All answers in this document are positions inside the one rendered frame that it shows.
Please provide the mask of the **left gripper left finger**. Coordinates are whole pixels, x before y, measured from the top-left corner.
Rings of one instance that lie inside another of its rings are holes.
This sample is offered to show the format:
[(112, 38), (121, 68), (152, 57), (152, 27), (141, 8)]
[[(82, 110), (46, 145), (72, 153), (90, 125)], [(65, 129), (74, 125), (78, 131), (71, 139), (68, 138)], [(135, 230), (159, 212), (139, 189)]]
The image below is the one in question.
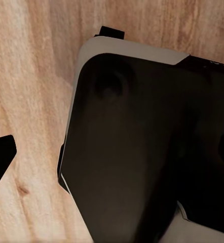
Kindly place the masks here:
[(0, 137), (0, 180), (17, 153), (13, 135)]

